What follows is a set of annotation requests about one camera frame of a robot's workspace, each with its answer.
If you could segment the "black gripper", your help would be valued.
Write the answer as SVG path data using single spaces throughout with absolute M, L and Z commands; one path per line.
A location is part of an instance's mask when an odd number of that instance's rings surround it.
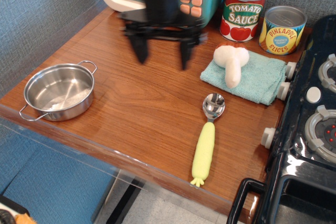
M 138 61 L 148 57 L 149 39 L 180 42 L 182 69 L 187 68 L 195 45 L 207 37 L 202 32 L 203 20 L 192 17 L 179 8 L 178 0 L 144 0 L 145 8 L 120 14 L 124 33 L 131 42 Z

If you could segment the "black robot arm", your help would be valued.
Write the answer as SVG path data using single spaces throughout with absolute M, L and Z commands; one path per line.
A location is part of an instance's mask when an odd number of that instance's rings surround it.
M 145 8 L 122 12 L 124 34 L 140 63 L 148 57 L 148 40 L 169 40 L 180 43 L 182 69 L 185 70 L 194 46 L 201 44 L 203 20 L 182 12 L 178 0 L 144 0 Z

